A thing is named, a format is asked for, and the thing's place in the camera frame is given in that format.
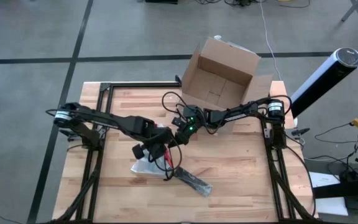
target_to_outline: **white cable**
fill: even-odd
[[[274,57],[273,50],[272,50],[272,48],[270,47],[269,41],[267,40],[266,20],[265,20],[265,16],[264,16],[264,8],[262,7],[262,2],[263,2],[263,0],[260,0],[259,3],[260,3],[260,11],[262,12],[262,19],[264,20],[266,44],[267,44],[267,46],[268,46],[268,49],[270,50],[270,53],[272,53],[272,57],[273,57],[273,60],[274,60],[274,68],[276,69],[276,72],[277,72],[277,74],[278,74],[278,79],[280,79],[280,81],[281,81],[282,79],[281,79],[280,72],[279,72],[278,69],[277,69],[276,58]]]

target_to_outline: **black cylindrical speaker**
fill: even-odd
[[[296,118],[357,68],[358,51],[347,47],[334,51],[291,96],[293,117]]]

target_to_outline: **white paper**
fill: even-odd
[[[339,180],[337,180],[331,174],[320,174],[316,172],[309,173],[313,187],[339,184]],[[316,199],[316,210],[319,213],[345,216],[349,215],[347,213],[347,208],[345,206],[345,200],[343,197]]]

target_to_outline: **plastic bag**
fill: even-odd
[[[149,162],[149,152],[147,149],[143,150],[144,157],[138,159],[135,164],[132,166],[131,171],[138,174],[153,174],[159,177],[165,178],[165,172],[160,170],[154,162]],[[159,157],[156,162],[160,167],[164,165],[164,157]]]

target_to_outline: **table leg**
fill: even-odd
[[[346,12],[345,16],[343,16],[341,20],[344,22],[347,18],[349,18],[349,16],[355,11],[355,9],[357,9],[357,7],[358,1],[353,4],[353,6]]]

